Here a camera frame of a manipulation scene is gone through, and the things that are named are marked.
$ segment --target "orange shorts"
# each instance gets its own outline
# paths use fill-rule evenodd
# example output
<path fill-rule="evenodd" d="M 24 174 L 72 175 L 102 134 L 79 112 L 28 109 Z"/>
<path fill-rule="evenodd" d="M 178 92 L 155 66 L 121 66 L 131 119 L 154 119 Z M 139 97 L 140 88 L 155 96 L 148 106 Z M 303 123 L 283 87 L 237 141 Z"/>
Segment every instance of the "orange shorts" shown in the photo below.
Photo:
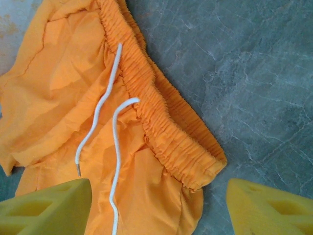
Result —
<path fill-rule="evenodd" d="M 15 65 L 0 78 L 0 163 L 25 166 L 17 195 L 78 178 L 75 152 L 123 51 L 112 93 L 82 150 L 92 187 L 86 234 L 110 234 L 109 192 L 116 167 L 112 116 L 122 165 L 114 200 L 118 234 L 191 234 L 201 217 L 202 186 L 226 165 L 204 123 L 147 56 L 125 0 L 44 0 Z"/>

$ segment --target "elastic waistband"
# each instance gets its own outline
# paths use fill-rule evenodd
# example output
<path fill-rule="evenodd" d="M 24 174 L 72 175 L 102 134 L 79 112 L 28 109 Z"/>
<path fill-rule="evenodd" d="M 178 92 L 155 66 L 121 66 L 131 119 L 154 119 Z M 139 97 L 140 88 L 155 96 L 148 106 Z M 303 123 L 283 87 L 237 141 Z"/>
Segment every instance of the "elastic waistband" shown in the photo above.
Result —
<path fill-rule="evenodd" d="M 124 45 L 120 67 L 143 128 L 159 161 L 187 188 L 209 184 L 226 157 L 195 111 L 168 82 L 145 51 L 145 42 L 124 0 L 98 0 L 111 51 Z"/>

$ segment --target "floor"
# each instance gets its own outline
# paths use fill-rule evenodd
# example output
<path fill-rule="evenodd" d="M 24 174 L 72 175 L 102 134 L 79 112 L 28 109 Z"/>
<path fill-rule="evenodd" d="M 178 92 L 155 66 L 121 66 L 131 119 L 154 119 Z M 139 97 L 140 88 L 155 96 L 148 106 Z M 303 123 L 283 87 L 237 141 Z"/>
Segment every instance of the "floor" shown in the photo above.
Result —
<path fill-rule="evenodd" d="M 40 1 L 1 0 L 0 25 L 10 20 L 16 30 L 0 27 L 0 74 L 14 62 Z M 313 1 L 127 2 L 149 55 L 228 157 L 204 189 L 194 234 L 233 234 L 225 203 L 230 178 L 313 198 Z M 0 172 L 0 200 L 14 195 L 21 173 Z"/>

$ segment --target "white drawstring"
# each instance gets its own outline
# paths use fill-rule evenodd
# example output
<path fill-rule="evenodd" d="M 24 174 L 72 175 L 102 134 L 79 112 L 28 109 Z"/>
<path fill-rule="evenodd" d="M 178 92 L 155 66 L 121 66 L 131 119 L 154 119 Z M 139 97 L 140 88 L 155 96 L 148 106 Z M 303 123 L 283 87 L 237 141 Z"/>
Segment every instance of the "white drawstring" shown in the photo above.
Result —
<path fill-rule="evenodd" d="M 115 56 L 115 59 L 114 59 L 112 71 L 111 71 L 111 74 L 110 74 L 108 88 L 107 88 L 106 92 L 104 93 L 104 95 L 99 100 L 99 102 L 97 103 L 97 106 L 96 106 L 95 111 L 94 111 L 94 116 L 93 116 L 93 121 L 92 121 L 92 126 L 91 126 L 90 131 L 88 132 L 86 137 L 83 139 L 83 141 L 79 144 L 79 146 L 78 146 L 78 148 L 76 150 L 75 163 L 76 163 L 76 166 L 77 166 L 77 172 L 78 172 L 79 176 L 81 176 L 81 171 L 80 171 L 80 166 L 79 166 L 80 154 L 82 152 L 82 149 L 83 149 L 84 145 L 86 144 L 86 142 L 88 141 L 90 136 L 93 134 L 93 132 L 94 132 L 94 130 L 95 130 L 97 124 L 98 124 L 99 113 L 100 113 L 102 105 L 107 100 L 107 98 L 109 97 L 109 95 L 110 95 L 110 93 L 112 91 L 112 87 L 113 87 L 113 83 L 114 83 L 114 80 L 115 80 L 115 77 L 116 77 L 118 64 L 119 64 L 119 61 L 121 59 L 121 54 L 122 54 L 122 44 L 119 44 L 117 52 L 116 52 L 116 56 Z M 113 119 L 112 119 L 113 138 L 114 138 L 115 151 L 116 151 L 116 169 L 115 169 L 115 175 L 114 175 L 114 178 L 113 178 L 112 188 L 111 188 L 110 196 L 109 196 L 109 201 L 110 201 L 110 204 L 111 204 L 111 206 L 113 208 L 113 212 L 114 212 L 114 221 L 113 221 L 112 235 L 116 235 L 117 234 L 118 209 L 117 209 L 117 206 L 114 203 L 113 199 L 114 199 L 114 194 L 115 194 L 115 190 L 116 190 L 116 186 L 117 186 L 117 182 L 118 182 L 119 173 L 120 173 L 120 170 L 121 170 L 121 150 L 120 150 L 118 134 L 117 134 L 117 117 L 118 117 L 118 114 L 123 109 L 125 109 L 127 106 L 129 106 L 131 104 L 134 104 L 134 103 L 138 103 L 138 102 L 139 102 L 138 98 L 130 98 L 130 99 L 126 100 L 124 103 L 122 103 L 115 110 L 115 112 L 113 114 Z"/>
<path fill-rule="evenodd" d="M 119 64 L 119 61 L 121 59 L 122 48 L 123 48 L 122 44 L 118 44 L 118 49 L 117 49 L 117 52 L 116 52 L 116 56 L 115 56 L 115 59 L 114 59 L 112 71 L 111 71 L 110 78 L 109 78 L 108 88 L 107 88 L 106 92 L 104 93 L 104 95 L 99 100 L 99 102 L 97 103 L 97 106 L 96 106 L 96 108 L 94 110 L 94 116 L 93 116 L 93 121 L 92 121 L 92 126 L 91 126 L 90 131 L 88 132 L 86 137 L 83 139 L 83 141 L 79 144 L 79 146 L 78 146 L 78 148 L 76 150 L 75 163 L 76 163 L 76 166 L 77 166 L 77 172 L 78 172 L 79 176 L 81 176 L 81 171 L 80 171 L 80 166 L 79 166 L 80 154 L 82 152 L 82 149 L 83 149 L 84 145 L 86 144 L 86 142 L 88 141 L 90 136 L 93 134 L 94 130 L 96 129 L 96 126 L 98 124 L 99 113 L 100 113 L 101 107 L 104 104 L 104 102 L 107 100 L 107 98 L 109 97 L 109 95 L 110 95 L 110 93 L 112 91 L 113 83 L 114 83 L 114 80 L 115 80 L 115 77 L 116 77 L 116 72 L 117 72 L 117 69 L 118 69 L 118 64 Z"/>
<path fill-rule="evenodd" d="M 113 137 L 114 137 L 114 144 L 115 144 L 115 150 L 116 150 L 116 170 L 115 170 L 115 175 L 112 183 L 112 188 L 110 192 L 110 204 L 113 208 L 114 211 L 114 222 L 113 222 L 113 230 L 112 230 L 112 235 L 116 235 L 117 233 L 117 225 L 118 225 L 118 209 L 116 207 L 116 204 L 113 201 L 116 186 L 117 186 L 117 181 L 119 177 L 119 172 L 121 170 L 121 150 L 119 147 L 119 140 L 118 140 L 118 135 L 117 135 L 117 117 L 118 114 L 125 109 L 127 106 L 138 103 L 139 99 L 138 98 L 131 98 L 126 100 L 124 103 L 122 103 L 114 112 L 113 114 Z"/>

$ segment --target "gathered fabric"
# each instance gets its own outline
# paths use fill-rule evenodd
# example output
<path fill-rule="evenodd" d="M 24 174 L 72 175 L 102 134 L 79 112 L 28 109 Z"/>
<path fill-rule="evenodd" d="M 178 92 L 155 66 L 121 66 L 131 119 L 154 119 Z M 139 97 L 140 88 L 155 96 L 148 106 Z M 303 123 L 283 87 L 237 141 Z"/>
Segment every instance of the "gathered fabric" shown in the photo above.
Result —
<path fill-rule="evenodd" d="M 111 94 L 79 155 L 92 188 L 86 234 L 112 233 L 110 198 L 117 234 L 191 234 L 202 214 L 202 187 L 226 158 L 148 57 L 124 0 L 43 1 L 14 66 L 0 77 L 0 164 L 7 175 L 25 166 L 16 195 L 78 178 L 76 150 L 108 89 L 119 43 Z M 140 102 L 118 109 L 134 97 Z M 110 197 L 118 166 L 114 123 L 120 172 Z"/>

